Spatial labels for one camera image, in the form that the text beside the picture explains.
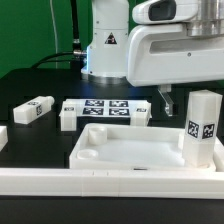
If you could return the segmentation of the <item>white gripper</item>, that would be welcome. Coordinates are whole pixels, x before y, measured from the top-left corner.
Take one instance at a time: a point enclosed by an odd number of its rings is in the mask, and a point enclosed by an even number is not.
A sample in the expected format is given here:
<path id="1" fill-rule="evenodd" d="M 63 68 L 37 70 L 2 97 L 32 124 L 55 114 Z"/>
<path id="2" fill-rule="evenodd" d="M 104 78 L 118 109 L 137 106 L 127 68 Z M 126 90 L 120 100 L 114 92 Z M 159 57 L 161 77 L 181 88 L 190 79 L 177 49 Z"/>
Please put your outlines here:
<path id="1" fill-rule="evenodd" d="M 165 112 L 174 115 L 170 84 L 224 79 L 224 37 L 196 38 L 183 24 L 139 25 L 128 39 L 127 80 L 159 85 Z"/>

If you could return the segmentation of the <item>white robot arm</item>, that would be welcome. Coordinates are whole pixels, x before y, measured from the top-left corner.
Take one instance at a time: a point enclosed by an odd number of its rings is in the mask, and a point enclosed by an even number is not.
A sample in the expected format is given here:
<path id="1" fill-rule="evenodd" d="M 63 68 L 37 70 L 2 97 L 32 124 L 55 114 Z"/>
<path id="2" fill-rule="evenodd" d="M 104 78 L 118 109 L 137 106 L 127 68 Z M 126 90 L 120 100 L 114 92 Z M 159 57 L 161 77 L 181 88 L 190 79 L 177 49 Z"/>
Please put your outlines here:
<path id="1" fill-rule="evenodd" d="M 224 79 L 224 0 L 92 0 L 93 38 L 82 77 L 157 85 Z"/>

